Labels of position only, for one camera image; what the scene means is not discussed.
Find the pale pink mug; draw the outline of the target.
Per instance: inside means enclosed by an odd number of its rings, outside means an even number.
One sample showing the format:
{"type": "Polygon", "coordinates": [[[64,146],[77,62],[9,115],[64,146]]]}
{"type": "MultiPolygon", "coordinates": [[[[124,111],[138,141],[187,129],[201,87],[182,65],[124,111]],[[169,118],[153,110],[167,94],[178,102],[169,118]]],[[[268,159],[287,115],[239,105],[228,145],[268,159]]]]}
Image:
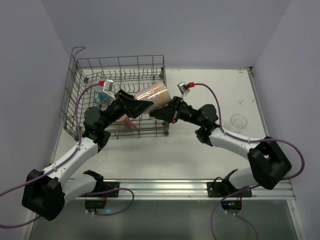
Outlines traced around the pale pink mug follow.
{"type": "Polygon", "coordinates": [[[156,82],[135,93],[134,98],[139,101],[153,102],[153,105],[142,113],[143,115],[148,115],[151,111],[167,105],[172,100],[167,87],[162,81],[156,82]]]}

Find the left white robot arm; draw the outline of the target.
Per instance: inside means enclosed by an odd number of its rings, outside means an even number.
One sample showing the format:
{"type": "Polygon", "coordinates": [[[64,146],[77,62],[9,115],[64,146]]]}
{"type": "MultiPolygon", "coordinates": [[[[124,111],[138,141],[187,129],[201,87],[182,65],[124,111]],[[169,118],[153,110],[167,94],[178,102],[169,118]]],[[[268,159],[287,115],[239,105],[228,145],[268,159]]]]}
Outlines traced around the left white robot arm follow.
{"type": "Polygon", "coordinates": [[[73,180],[70,177],[107,145],[111,136],[105,130],[108,126],[124,115],[136,118],[153,104],[120,90],[107,109],[88,108],[84,113],[84,132],[79,135],[75,146],[55,163],[41,171],[34,169],[27,175],[22,206],[52,221],[68,202],[77,197],[108,194],[103,176],[92,170],[73,180]]]}

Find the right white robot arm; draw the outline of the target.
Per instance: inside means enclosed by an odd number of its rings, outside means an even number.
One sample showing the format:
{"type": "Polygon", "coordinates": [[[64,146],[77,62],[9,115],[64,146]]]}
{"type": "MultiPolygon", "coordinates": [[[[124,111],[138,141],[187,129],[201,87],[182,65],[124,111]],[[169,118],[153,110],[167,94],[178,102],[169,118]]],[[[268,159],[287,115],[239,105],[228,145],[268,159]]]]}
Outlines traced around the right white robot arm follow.
{"type": "Polygon", "coordinates": [[[217,124],[219,118],[212,104],[194,109],[175,96],[167,105],[152,110],[149,115],[172,124],[182,120],[199,126],[195,134],[202,144],[228,150],[248,160],[249,167],[235,169],[221,180],[221,188],[226,194],[254,185],[272,190],[292,169],[285,153],[269,136],[261,142],[256,139],[245,142],[242,135],[231,137],[223,132],[217,124]]]}

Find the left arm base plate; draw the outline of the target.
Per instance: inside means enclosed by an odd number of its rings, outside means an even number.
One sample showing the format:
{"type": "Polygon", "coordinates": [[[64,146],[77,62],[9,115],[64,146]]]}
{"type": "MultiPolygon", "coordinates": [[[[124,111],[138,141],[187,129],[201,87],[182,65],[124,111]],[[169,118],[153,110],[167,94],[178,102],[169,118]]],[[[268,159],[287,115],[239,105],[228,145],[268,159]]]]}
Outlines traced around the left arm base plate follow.
{"type": "Polygon", "coordinates": [[[98,186],[96,186],[92,192],[83,195],[83,197],[85,197],[85,209],[95,213],[97,213],[98,210],[104,209],[107,206],[107,200],[109,198],[117,198],[119,196],[119,190],[96,195],[94,195],[94,193],[111,191],[118,189],[119,187],[120,183],[118,181],[99,182],[98,186]]]}

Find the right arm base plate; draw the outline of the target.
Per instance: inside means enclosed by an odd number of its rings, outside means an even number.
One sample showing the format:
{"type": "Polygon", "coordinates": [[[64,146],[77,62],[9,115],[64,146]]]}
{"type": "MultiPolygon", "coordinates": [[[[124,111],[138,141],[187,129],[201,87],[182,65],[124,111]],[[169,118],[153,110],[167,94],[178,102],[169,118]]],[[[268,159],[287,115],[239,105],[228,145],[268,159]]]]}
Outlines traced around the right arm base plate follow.
{"type": "MultiPolygon", "coordinates": [[[[207,195],[209,198],[224,198],[237,191],[227,180],[222,177],[216,177],[213,181],[206,183],[207,195]]],[[[230,214],[238,214],[243,207],[243,199],[251,198],[253,196],[251,190],[238,193],[232,196],[235,200],[223,200],[221,207],[230,214]]]]}

